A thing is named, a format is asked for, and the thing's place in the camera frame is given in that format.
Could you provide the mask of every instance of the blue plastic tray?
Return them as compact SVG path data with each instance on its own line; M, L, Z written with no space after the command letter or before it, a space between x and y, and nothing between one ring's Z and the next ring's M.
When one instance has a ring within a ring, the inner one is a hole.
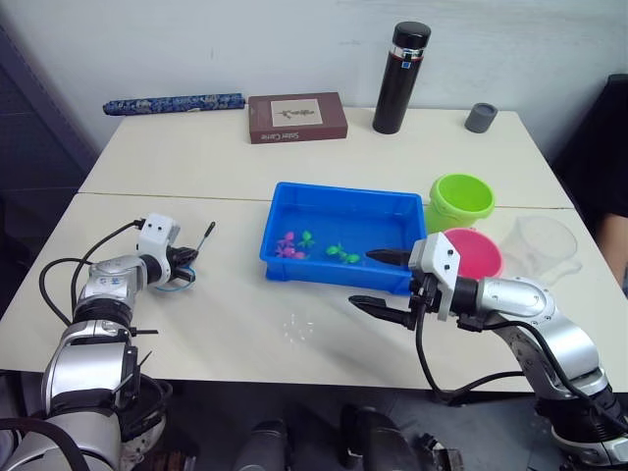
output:
M294 232L295 245L304 231L315 243L296 249L306 259L276 255L278 241ZM410 272L367 258L375 248L411 250L425 238L421 197L412 193L338 188L302 183L278 183L266 223L260 258L269 280L331 283L408 294ZM360 256L357 263L340 261L326 249L341 244Z

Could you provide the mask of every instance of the floor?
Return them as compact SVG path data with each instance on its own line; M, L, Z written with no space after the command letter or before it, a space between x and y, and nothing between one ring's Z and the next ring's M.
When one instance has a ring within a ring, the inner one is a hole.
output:
M430 433L459 449L465 471L557 471L563 462L530 395L447 407L408 390L186 382L169 420L198 444L199 470L230 470L250 429L281 417L295 442L294 470L340 471L337 426L346 403L376 407L410 441Z

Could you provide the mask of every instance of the bottle cap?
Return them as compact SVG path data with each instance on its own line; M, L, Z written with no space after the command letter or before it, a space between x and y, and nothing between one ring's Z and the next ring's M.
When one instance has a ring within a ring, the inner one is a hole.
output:
M493 120L497 116L497 108L489 103L476 103L473 105L467 121L464 122L466 127L471 132L485 132Z
M432 31L427 25L417 22L403 22L394 27L392 42L406 49L421 49L428 44Z

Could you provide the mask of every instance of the person's arm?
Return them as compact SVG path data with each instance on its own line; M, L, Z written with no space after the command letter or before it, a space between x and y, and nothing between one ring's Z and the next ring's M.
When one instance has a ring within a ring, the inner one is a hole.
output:
M622 286L628 266L628 218L606 214L598 229L597 242L610 271Z

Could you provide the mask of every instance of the white table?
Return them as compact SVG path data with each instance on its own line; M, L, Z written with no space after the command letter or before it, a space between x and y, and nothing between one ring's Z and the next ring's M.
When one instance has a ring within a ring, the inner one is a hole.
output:
M497 206L572 208L514 112L483 134L468 111L408 110L401 131L379 134L373 111L345 108L347 139L250 144L245 110L129 117L81 192L271 200L277 182L419 193L447 173L471 173Z
M41 267L59 257L80 256L95 241L155 211L182 224L177 245L195 246L208 222L218 225L194 266L198 281L176 293L150 289L137 300L134 323L158 336L134 342L143 369L158 378L305 383L393 388L428 387L420 372L412 333L378 321L346 300L378 295L399 308L407 299L361 288L268 282L258 258L269 203L203 198L79 194L49 238L0 322L0 368L43 371L64 326L41 300ZM501 241L518 216L545 215L578 239L584 268L553 288L560 309L600 349L608 377L628 392L628 302L614 282L580 218L572 209L498 208L478 229ZM137 232L128 231L96 252L97 259L132 253ZM73 266L53 269L48 290L69 311ZM456 329L453 320L426 322L427 356L443 387L517 369L505 343L492 333ZM485 391L528 391L525 380L501 380Z

